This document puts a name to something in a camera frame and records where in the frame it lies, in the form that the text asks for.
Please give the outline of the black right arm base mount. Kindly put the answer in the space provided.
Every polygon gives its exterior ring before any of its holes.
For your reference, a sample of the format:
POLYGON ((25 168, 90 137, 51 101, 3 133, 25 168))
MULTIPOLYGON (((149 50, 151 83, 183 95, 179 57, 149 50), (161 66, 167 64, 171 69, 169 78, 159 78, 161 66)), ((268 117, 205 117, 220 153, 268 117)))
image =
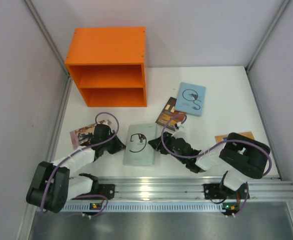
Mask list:
POLYGON ((238 190, 231 190, 220 183, 206 183, 203 190, 206 200, 244 200, 249 192, 245 183, 238 190))

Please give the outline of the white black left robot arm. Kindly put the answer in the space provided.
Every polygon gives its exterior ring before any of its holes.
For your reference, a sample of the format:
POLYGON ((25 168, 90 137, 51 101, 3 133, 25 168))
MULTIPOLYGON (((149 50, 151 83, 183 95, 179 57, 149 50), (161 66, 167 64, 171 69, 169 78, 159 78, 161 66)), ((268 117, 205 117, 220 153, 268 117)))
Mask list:
POLYGON ((90 173, 79 173, 85 166, 94 163, 104 153, 114 155, 126 149, 107 124, 97 124, 92 133, 68 156, 52 161, 40 162, 34 172, 26 202, 39 207, 42 212, 58 213, 67 201, 73 199, 106 200, 99 186, 98 177, 90 173))

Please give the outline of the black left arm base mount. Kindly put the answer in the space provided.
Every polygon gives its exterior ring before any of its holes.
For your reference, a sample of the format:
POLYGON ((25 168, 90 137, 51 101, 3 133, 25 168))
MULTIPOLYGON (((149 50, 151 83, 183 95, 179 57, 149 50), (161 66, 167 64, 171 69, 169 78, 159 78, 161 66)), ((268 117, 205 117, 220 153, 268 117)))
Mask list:
POLYGON ((115 188, 116 186, 114 184, 98 184, 94 188, 93 193, 95 195, 105 196, 108 200, 111 200, 115 196, 115 188))

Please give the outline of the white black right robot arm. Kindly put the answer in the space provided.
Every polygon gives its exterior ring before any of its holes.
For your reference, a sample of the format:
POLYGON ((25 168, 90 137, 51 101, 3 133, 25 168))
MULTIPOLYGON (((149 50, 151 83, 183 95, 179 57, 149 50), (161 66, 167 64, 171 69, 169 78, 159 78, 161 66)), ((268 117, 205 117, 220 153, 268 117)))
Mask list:
POLYGON ((173 156, 195 174, 221 167, 224 173, 218 189, 224 198, 248 180, 261 179, 272 168, 269 146, 235 132, 205 151, 192 148, 182 137, 168 132, 148 144, 162 155, 173 156))

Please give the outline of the light blue cat book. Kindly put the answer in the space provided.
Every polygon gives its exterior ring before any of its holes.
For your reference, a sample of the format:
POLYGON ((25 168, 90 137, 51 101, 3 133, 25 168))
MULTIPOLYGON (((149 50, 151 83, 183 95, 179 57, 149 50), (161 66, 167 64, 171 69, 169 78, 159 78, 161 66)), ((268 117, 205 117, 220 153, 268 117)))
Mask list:
POLYGON ((200 117, 203 112, 206 89, 205 86, 181 82, 175 110, 200 117))

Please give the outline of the pale green Great Gatsby book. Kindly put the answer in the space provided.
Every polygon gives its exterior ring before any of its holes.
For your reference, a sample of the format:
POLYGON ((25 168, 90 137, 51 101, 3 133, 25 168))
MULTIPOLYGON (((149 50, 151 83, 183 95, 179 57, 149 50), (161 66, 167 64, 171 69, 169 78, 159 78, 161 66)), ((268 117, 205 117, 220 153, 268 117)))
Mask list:
POLYGON ((149 167, 155 163, 155 151, 149 141, 156 138, 156 124, 133 124, 128 127, 123 164, 149 167))

